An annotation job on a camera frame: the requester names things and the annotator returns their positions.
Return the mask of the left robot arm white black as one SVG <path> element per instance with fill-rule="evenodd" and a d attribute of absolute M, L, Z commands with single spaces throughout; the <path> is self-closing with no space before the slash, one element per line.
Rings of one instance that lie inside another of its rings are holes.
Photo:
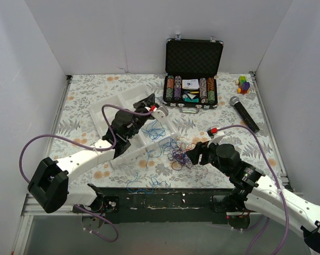
<path fill-rule="evenodd" d="M 63 205 L 83 205 L 96 213 L 103 206 L 103 194 L 93 184 L 86 184 L 79 191 L 72 191 L 69 185 L 90 169 L 122 155 L 130 146 L 130 140 L 153 118 L 159 107 L 155 95 L 134 103 L 134 111 L 116 107 L 115 118 L 108 124 L 106 134 L 92 146 L 61 158 L 43 159 L 28 184 L 28 191 L 46 213 L 53 213 Z"/>

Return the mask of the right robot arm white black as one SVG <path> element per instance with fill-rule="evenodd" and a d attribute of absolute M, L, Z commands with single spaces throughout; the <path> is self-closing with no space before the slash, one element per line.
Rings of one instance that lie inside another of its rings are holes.
<path fill-rule="evenodd" d="M 262 170 L 240 159 L 231 144 L 199 142 L 187 152 L 192 164 L 211 164 L 235 186 L 231 207 L 256 211 L 303 236 L 309 248 L 320 254 L 320 206 L 278 187 Z"/>

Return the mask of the white plastic compartment tray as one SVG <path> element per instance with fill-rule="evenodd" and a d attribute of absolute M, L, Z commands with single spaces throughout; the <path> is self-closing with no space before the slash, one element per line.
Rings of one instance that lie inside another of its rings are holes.
<path fill-rule="evenodd" d="M 122 92 L 116 92 L 113 96 L 107 97 L 89 107 L 89 113 L 100 136 L 106 134 L 108 130 L 107 123 L 102 115 L 101 108 L 104 104 L 111 104 L 133 110 L 133 104 L 152 94 L 152 91 L 146 85 L 138 85 L 134 88 Z M 111 161 L 114 168 L 131 163 L 136 157 L 154 150 L 159 147 L 159 142 L 163 139 L 176 138 L 180 136 L 179 131 L 173 122 L 168 118 L 165 122 L 156 122 L 148 120 L 132 139 L 131 146 L 116 159 Z"/>

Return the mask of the floral patterned table mat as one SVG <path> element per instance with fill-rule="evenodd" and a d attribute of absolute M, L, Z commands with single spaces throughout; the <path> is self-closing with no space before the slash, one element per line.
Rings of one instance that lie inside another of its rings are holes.
<path fill-rule="evenodd" d="M 263 170 L 279 182 L 286 182 L 287 175 L 280 160 L 271 127 L 268 123 L 257 84 L 252 74 L 246 75 L 250 83 L 248 94 L 240 95 L 240 101 L 256 122 L 260 131 L 255 135 L 245 129 L 245 122 L 230 105 L 236 94 L 237 74 L 220 73 L 216 76 L 218 106 L 193 114 L 191 110 L 169 109 L 169 118 L 179 131 L 178 140 L 188 146 L 208 140 L 207 130 L 223 128 L 222 143 L 230 143 L 242 160 Z M 138 85 L 146 85 L 161 100 L 165 77 L 155 74 L 74 75 L 59 116 L 57 138 L 51 144 L 50 157 L 60 159 L 72 155 L 83 146 L 99 139 L 98 131 L 89 113 L 89 107 Z M 136 157 L 131 163 L 114 168 L 110 161 L 102 163 L 77 177 L 72 185 L 92 183 L 98 187 L 144 188 L 153 180 L 171 188 L 231 188 L 228 178 L 211 165 L 180 166 L 168 159 L 169 147 L 159 145 L 154 150 Z"/>

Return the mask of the black poker chip case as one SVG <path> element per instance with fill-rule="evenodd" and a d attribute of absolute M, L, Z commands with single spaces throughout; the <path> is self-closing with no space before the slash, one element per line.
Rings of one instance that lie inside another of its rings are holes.
<path fill-rule="evenodd" d="M 180 35 L 166 41 L 165 83 L 162 101 L 166 106 L 215 109 L 218 106 L 215 76 L 221 61 L 223 41 L 182 39 Z"/>

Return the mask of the black handheld microphone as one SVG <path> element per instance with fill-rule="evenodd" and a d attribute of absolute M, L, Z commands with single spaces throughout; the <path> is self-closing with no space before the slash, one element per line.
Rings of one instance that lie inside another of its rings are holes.
<path fill-rule="evenodd" d="M 260 128 L 252 119 L 248 111 L 244 108 L 243 104 L 240 102 L 240 99 L 237 96 L 233 96 L 230 98 L 230 105 L 235 108 L 241 119 L 253 133 L 257 133 L 260 131 Z"/>

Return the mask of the colourful toy block train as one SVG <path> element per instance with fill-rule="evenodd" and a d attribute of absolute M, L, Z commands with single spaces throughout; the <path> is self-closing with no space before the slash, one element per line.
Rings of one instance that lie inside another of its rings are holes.
<path fill-rule="evenodd" d="M 238 86 L 237 93 L 238 94 L 247 94 L 249 93 L 250 83 L 247 81 L 245 76 L 240 76 L 236 81 L 236 85 Z"/>

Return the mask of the black metal base plate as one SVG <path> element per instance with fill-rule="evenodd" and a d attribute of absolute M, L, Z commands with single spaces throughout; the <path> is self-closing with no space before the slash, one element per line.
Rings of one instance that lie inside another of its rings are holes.
<path fill-rule="evenodd" d="M 233 201 L 231 189 L 100 188 L 94 213 L 114 224 L 207 222 L 248 228 L 255 212 Z"/>

